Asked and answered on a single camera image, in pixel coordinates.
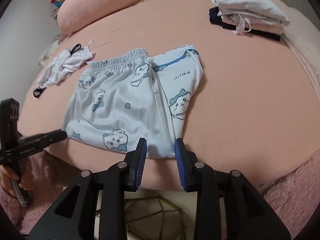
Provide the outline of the pink round bed sheet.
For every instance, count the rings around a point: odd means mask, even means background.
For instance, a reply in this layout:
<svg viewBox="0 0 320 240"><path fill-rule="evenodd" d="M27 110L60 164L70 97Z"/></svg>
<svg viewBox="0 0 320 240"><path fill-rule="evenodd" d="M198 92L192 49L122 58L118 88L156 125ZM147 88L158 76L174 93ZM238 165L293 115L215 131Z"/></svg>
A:
<svg viewBox="0 0 320 240"><path fill-rule="evenodd" d="M184 124L186 148L212 168L240 170L252 184L294 171L319 149L319 104L284 42L210 24L211 0L141 0L65 39L96 60L145 48L156 56L185 44L204 71Z"/></svg>

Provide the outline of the white crumpled clothes pile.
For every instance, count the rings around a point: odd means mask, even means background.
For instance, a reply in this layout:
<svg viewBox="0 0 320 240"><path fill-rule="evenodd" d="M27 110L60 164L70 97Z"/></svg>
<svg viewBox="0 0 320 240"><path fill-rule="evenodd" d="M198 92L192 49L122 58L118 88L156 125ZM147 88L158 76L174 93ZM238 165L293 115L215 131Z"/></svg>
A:
<svg viewBox="0 0 320 240"><path fill-rule="evenodd" d="M84 47L77 43L72 49L67 48L54 57L38 78L38 86L33 91L33 96L39 98L45 89L58 85L85 63L91 61L95 56L89 48L92 43L93 40L90 40Z"/></svg>

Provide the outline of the folded white clothes stack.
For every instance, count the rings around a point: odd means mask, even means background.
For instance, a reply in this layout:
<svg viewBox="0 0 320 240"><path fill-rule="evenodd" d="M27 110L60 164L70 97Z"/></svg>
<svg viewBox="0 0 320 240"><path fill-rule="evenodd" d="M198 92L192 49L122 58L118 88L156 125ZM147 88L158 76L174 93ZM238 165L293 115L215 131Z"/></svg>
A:
<svg viewBox="0 0 320 240"><path fill-rule="evenodd" d="M233 33L256 30L281 35L289 18L271 0L211 0L218 7L222 22L235 26Z"/></svg>

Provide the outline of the rolled pink quilt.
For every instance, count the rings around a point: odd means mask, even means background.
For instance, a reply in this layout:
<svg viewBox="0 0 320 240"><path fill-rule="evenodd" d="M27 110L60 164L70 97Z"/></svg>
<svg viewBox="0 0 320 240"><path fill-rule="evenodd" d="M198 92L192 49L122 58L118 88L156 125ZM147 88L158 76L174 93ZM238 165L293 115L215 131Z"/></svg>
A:
<svg viewBox="0 0 320 240"><path fill-rule="evenodd" d="M140 0L65 0L57 14L60 31L69 35Z"/></svg>

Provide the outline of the light blue cartoon pajama pants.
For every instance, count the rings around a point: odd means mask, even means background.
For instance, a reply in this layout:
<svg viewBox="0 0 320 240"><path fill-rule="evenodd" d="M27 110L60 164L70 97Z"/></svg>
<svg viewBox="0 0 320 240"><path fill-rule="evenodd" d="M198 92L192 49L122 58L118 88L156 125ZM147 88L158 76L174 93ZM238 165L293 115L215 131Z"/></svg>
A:
<svg viewBox="0 0 320 240"><path fill-rule="evenodd" d="M173 158L202 75L192 45L155 57L138 48L92 62L69 101L63 130L73 140L119 153L145 138L149 158Z"/></svg>

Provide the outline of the folded navy garment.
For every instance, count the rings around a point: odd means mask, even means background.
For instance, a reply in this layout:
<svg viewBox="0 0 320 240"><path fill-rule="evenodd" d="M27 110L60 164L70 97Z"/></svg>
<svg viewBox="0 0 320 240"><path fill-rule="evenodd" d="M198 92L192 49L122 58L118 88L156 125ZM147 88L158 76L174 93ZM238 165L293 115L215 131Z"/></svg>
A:
<svg viewBox="0 0 320 240"><path fill-rule="evenodd" d="M232 24L228 24L228 23L224 23L222 21L221 16L218 16L219 9L218 7L213 7L209 9L209 21L211 24L215 24L215 25L219 25L221 27L223 27L223 29L229 29L229 30L236 30L236 26L232 25ZM260 30L250 30L248 32L249 34L252 35L258 35L258 36L262 36L265 38L269 38L275 41L280 41L280 35L277 34L273 34L273 33L269 33L269 32L265 32L265 31L260 31Z"/></svg>

